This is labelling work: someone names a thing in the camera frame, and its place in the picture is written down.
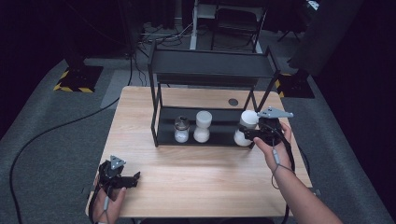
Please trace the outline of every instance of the finger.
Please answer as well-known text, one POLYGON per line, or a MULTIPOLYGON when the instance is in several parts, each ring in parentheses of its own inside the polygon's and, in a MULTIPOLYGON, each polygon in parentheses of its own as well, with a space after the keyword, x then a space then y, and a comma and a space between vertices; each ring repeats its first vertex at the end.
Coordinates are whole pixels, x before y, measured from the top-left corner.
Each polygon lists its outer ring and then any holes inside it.
POLYGON ((116 201, 114 202, 114 204, 115 204, 118 208, 121 208, 122 203, 123 203, 123 201, 124 201, 124 199, 125 199, 125 195, 126 195, 126 188, 122 188, 122 189, 120 190, 119 195, 117 195, 116 201))
POLYGON ((103 201, 106 196, 107 195, 106 195, 105 191, 102 188, 100 188, 99 192, 98 192, 98 195, 97 195, 97 198, 100 199, 100 201, 103 201))
POLYGON ((268 153, 271 153, 271 148, 265 144, 259 137, 255 137, 253 139, 254 143, 257 145, 257 147, 265 154, 267 155, 268 153))
POLYGON ((96 176, 95 181, 93 181, 93 186, 96 186, 99 181, 99 175, 96 176))
POLYGON ((284 122, 280 122, 280 126, 282 127, 283 135, 285 136, 286 140, 288 140, 288 142, 290 142, 290 140, 291 140, 291 127, 289 127, 284 122))
POLYGON ((120 193, 120 189, 113 189, 111 192, 111 196, 109 195, 108 197, 110 197, 111 200, 116 201, 119 193, 120 193))

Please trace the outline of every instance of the handheld controller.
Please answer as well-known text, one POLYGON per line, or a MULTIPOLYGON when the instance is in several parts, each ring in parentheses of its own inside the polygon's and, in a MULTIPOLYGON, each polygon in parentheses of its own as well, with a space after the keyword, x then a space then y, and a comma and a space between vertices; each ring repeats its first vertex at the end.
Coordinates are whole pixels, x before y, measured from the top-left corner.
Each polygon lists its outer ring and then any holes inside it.
POLYGON ((260 117, 259 130, 248 129, 239 125, 239 131, 245 135, 246 139, 253 141, 255 137, 260 137, 265 144, 272 146, 279 144, 281 141, 279 135, 283 135, 279 118, 292 118, 294 115, 269 106, 262 112, 257 113, 257 116, 260 117))
POLYGON ((137 180, 140 177, 140 172, 134 176, 121 176, 123 165, 126 161, 121 160, 115 156, 110 156, 110 161, 104 161, 99 166, 99 185, 111 195, 113 189, 134 188, 137 186, 137 180))

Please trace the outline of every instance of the wrist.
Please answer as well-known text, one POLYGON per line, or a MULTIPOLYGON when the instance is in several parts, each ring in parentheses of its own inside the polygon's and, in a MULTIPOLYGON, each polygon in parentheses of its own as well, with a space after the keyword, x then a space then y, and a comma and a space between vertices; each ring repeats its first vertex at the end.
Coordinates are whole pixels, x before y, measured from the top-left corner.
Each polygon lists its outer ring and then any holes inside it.
POLYGON ((294 175, 294 171, 291 170, 291 168, 284 166, 282 164, 277 164, 276 168, 273 171, 273 176, 277 178, 278 176, 283 176, 283 175, 294 175))

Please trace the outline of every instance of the wall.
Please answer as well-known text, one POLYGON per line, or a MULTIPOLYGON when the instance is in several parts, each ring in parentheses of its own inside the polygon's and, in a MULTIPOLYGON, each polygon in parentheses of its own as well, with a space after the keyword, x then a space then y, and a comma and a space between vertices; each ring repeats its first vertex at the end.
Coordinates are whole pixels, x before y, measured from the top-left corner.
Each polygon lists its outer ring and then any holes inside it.
POLYGON ((62 56, 54 33, 43 27, 30 1, 1 1, 0 15, 1 138, 62 56))
POLYGON ((394 1, 366 0, 335 53, 315 78, 346 139, 393 219, 396 165, 393 92, 394 1))

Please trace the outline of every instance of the wooden table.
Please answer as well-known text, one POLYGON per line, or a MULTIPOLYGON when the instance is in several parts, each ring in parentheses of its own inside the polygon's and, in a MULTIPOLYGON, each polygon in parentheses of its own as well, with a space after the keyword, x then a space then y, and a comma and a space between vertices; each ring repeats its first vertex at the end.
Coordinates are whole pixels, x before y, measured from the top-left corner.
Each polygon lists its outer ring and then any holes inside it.
MULTIPOLYGON (((255 92, 258 99, 263 92, 255 92)), ((248 91, 164 88, 163 103, 177 106, 243 107, 248 91)), ((141 172, 128 189, 121 217, 281 217, 285 201, 271 184, 263 153, 248 147, 154 146, 150 88, 125 87, 100 163, 115 155, 126 160, 122 175, 141 172)), ((271 92, 264 108, 284 109, 271 92)), ((287 119, 280 119, 289 124, 287 119)), ((311 182, 294 136, 297 176, 311 182)))

